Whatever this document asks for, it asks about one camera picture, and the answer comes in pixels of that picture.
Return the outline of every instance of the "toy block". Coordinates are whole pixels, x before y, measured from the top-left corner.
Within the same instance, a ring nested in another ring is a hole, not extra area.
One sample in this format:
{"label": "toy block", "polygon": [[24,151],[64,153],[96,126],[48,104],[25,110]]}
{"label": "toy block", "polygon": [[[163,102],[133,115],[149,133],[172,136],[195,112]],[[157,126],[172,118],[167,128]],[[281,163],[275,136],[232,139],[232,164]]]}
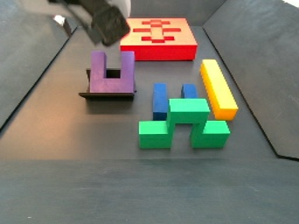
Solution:
{"label": "toy block", "polygon": [[135,53],[121,52],[120,70],[107,69],[107,55],[101,51],[91,53],[91,71],[88,76],[88,92],[79,93],[89,98],[133,97],[135,85]]}
{"label": "toy block", "polygon": [[192,148],[223,148],[229,138],[229,127],[225,121],[207,121],[204,129],[196,127],[191,132]]}
{"label": "toy block", "polygon": [[196,86],[193,84],[181,85],[181,98],[199,98]]}
{"label": "toy block", "polygon": [[153,84],[153,121],[165,121],[168,111],[167,86],[164,83]]}
{"label": "toy block", "polygon": [[232,121],[239,107],[215,59],[204,59],[201,61],[200,75],[209,97],[215,119]]}
{"label": "toy block", "polygon": [[120,50],[133,51],[135,60],[193,60],[197,43],[185,18],[128,18],[129,33]]}
{"label": "toy block", "polygon": [[168,132],[172,131],[176,123],[204,124],[209,112],[211,109],[205,99],[169,99],[167,114]]}
{"label": "toy block", "polygon": [[172,147],[172,134],[168,134],[165,121],[139,122],[140,149],[161,149]]}

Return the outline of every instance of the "yellow block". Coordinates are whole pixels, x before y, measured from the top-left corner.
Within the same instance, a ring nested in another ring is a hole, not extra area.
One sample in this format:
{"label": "yellow block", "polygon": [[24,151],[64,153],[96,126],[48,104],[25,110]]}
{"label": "yellow block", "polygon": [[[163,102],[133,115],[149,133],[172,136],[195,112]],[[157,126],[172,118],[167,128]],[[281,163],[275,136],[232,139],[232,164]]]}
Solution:
{"label": "yellow block", "polygon": [[232,121],[239,106],[215,59],[204,59],[201,61],[200,76],[208,93],[215,119]]}

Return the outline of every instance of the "green block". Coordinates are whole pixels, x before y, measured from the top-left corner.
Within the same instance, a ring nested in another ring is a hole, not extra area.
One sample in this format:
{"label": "green block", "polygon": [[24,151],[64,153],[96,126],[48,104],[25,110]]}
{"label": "green block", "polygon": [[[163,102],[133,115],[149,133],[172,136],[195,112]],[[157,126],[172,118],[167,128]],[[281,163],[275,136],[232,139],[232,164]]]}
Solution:
{"label": "green block", "polygon": [[167,113],[167,128],[173,129],[176,123],[201,123],[207,122],[209,116],[209,105],[205,99],[169,99]]}
{"label": "green block", "polygon": [[172,148],[173,135],[167,131],[165,121],[139,122],[140,149]]}
{"label": "green block", "polygon": [[223,148],[229,138],[229,127],[224,121],[207,121],[203,132],[201,128],[193,128],[191,133],[192,148]]}

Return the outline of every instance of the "purple u-shaped block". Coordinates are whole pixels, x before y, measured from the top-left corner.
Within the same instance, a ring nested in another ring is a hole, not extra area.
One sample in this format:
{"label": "purple u-shaped block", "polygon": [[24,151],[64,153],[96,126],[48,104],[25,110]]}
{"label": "purple u-shaped block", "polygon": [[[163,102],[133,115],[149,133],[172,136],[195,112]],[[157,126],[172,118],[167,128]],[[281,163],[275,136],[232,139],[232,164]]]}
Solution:
{"label": "purple u-shaped block", "polygon": [[135,95],[135,52],[121,52],[120,77],[108,77],[107,55],[91,53],[89,93],[105,96]]}

